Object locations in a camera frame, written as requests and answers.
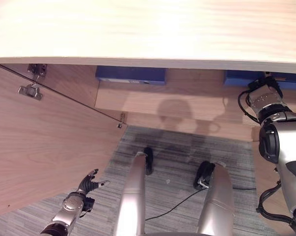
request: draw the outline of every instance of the black wire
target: black wire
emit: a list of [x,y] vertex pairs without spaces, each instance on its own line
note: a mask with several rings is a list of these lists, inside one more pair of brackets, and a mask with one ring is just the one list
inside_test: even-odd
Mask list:
[[249,114],[249,113],[244,109],[244,107],[242,107],[241,97],[242,97],[245,93],[250,93],[250,92],[251,92],[251,90],[246,90],[246,91],[244,91],[244,92],[241,92],[240,95],[239,95],[238,98],[237,98],[237,102],[238,102],[238,105],[239,105],[241,111],[244,112],[245,116],[248,116],[248,117],[251,118],[254,122],[256,122],[256,123],[259,124],[258,119],[257,119],[256,117],[252,116],[251,114]]
[[285,215],[281,215],[281,214],[272,214],[272,213],[267,212],[264,209],[263,202],[267,198],[272,196],[280,187],[281,187],[281,181],[278,181],[277,185],[274,188],[270,188],[270,189],[264,191],[259,198],[259,204],[258,204],[258,208],[256,208],[256,211],[258,213],[260,213],[266,219],[275,220],[275,221],[282,221],[282,222],[288,223],[290,225],[290,227],[295,231],[296,226],[295,226],[292,218],[285,216]]
[[[152,219],[156,219],[156,218],[159,218],[161,216],[164,216],[168,213],[170,213],[172,210],[174,210],[176,207],[178,207],[180,204],[184,203],[186,200],[188,200],[189,198],[191,198],[193,195],[201,192],[202,190],[205,190],[206,188],[203,188],[203,189],[200,189],[199,191],[189,195],[187,198],[185,198],[184,200],[182,200],[180,203],[178,203],[175,207],[173,207],[171,210],[167,211],[166,213],[163,213],[161,215],[158,215],[158,216],[154,216],[154,217],[151,217],[151,218],[148,218],[148,219],[145,219],[145,221],[148,221],[148,220],[152,220]],[[256,188],[237,188],[237,187],[233,187],[233,189],[236,189],[236,190],[256,190]]]
[[205,189],[206,189],[206,188],[200,189],[200,190],[198,190],[197,192],[195,192],[195,193],[189,195],[187,198],[185,198],[184,200],[182,200],[180,203],[178,203],[175,207],[173,207],[173,208],[172,208],[171,210],[169,210],[168,212],[166,212],[166,213],[164,213],[164,214],[162,214],[162,215],[158,215],[158,216],[154,216],[154,217],[151,217],[151,218],[145,219],[145,221],[152,220],[152,219],[156,219],[156,218],[159,218],[159,217],[161,217],[161,216],[164,216],[164,215],[170,213],[172,210],[174,210],[174,209],[175,209],[176,207],[178,207],[180,204],[182,204],[183,202],[185,202],[186,200],[188,200],[189,198],[191,198],[193,195],[195,195],[195,194],[197,194],[197,193],[199,193],[199,192],[201,192],[202,190],[205,190]]
[[235,189],[235,190],[256,190],[256,188],[237,188],[237,187],[233,187],[233,189]]

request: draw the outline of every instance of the silver robot leg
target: silver robot leg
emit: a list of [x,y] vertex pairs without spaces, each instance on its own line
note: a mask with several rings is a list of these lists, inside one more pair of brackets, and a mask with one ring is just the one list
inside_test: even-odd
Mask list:
[[114,236],[144,234],[146,156],[140,151],[133,160],[119,204]]
[[199,218],[197,233],[232,236],[233,223],[234,198],[231,179],[227,170],[216,164]]

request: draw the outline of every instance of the wooden desk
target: wooden desk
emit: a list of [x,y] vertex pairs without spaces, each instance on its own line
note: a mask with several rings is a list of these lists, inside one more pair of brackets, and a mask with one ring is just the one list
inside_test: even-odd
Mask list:
[[0,63],[296,73],[296,0],[1,0]]

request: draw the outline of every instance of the carpet floor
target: carpet floor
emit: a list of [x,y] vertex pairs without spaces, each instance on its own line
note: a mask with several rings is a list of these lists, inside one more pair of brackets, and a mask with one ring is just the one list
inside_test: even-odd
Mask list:
[[[119,199],[131,162],[137,151],[146,146],[154,150],[155,156],[154,172],[146,177],[147,218],[167,212],[195,192],[192,182],[204,160],[224,163],[234,187],[255,187],[249,142],[129,126],[101,178],[110,180],[111,184],[88,195],[95,198],[96,204],[92,212],[77,222],[71,236],[113,235]],[[59,194],[0,216],[0,236],[37,236],[59,210],[67,194]],[[146,233],[194,233],[205,196],[206,191],[197,193],[171,213],[147,221]],[[235,236],[278,235],[255,211],[256,190],[234,190],[234,199]]]

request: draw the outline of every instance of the metal hinge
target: metal hinge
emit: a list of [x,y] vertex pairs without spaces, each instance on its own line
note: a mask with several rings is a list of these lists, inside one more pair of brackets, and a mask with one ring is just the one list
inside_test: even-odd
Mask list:
[[38,101],[40,101],[43,96],[40,93],[40,89],[38,88],[38,84],[27,85],[26,87],[20,86],[17,93],[24,95],[24,96],[32,97]]
[[120,123],[117,125],[117,128],[121,129],[122,126],[123,126],[124,121],[125,121],[125,113],[122,112],[120,114]]
[[27,86],[20,86],[18,89],[18,94],[32,97],[38,101],[41,100],[42,94],[40,93],[38,80],[44,79],[47,73],[47,64],[29,64],[28,71],[33,74],[33,84]]
[[39,79],[45,78],[47,67],[47,64],[29,64],[27,71],[33,74],[33,80],[37,83]]

